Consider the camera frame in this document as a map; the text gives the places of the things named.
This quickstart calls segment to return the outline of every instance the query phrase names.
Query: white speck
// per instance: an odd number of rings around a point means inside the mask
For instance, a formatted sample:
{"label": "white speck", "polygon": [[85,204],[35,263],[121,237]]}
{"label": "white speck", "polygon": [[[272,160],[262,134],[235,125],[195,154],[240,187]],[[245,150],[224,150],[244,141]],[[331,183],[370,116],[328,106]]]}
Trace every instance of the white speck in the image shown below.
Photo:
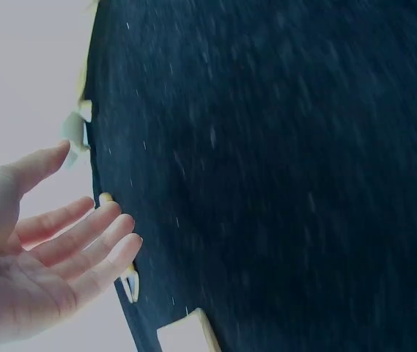
{"label": "white speck", "polygon": [[216,144],[216,131],[215,131],[215,128],[213,126],[211,126],[211,128],[210,128],[210,140],[211,140],[211,147],[213,149],[215,149],[215,144]]}
{"label": "white speck", "polygon": [[308,193],[308,199],[309,199],[309,207],[311,208],[311,212],[316,212],[316,202],[314,201],[314,198],[312,197],[312,193]]}

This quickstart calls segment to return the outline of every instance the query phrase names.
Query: fingernail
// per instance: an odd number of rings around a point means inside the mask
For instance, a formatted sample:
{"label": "fingernail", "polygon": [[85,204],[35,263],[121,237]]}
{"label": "fingernail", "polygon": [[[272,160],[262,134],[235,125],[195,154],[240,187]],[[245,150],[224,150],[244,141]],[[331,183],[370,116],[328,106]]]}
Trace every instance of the fingernail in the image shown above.
{"label": "fingernail", "polygon": [[63,141],[60,141],[60,143],[57,145],[58,148],[63,148],[65,145],[68,146],[68,140],[64,139]]}

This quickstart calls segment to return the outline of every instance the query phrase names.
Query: black felt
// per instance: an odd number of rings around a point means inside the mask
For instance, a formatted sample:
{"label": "black felt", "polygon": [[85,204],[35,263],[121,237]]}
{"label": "black felt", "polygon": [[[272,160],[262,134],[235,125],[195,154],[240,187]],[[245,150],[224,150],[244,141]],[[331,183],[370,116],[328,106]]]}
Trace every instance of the black felt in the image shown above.
{"label": "black felt", "polygon": [[139,351],[417,351],[416,0],[105,0],[88,74]]}

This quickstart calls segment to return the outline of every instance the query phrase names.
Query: cream-colored tab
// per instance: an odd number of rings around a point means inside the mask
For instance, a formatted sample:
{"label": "cream-colored tab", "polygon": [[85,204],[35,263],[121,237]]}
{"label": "cream-colored tab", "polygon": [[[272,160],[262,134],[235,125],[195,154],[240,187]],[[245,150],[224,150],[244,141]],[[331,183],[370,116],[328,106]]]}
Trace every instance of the cream-colored tab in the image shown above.
{"label": "cream-colored tab", "polygon": [[158,329],[163,352],[221,352],[207,316],[200,308]]}

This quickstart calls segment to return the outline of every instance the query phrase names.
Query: palm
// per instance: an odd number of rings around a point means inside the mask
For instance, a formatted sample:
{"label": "palm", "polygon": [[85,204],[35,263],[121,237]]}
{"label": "palm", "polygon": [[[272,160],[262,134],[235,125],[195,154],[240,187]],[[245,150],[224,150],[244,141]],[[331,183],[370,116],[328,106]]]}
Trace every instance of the palm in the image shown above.
{"label": "palm", "polygon": [[[7,191],[12,184],[18,187],[8,180],[0,177],[2,199],[21,194]],[[115,202],[55,236],[90,211],[92,199],[84,197],[17,224],[20,197],[11,199],[0,203],[0,213],[9,214],[0,218],[0,342],[30,337],[73,314],[118,278],[141,246],[132,233],[133,218],[121,214]]]}

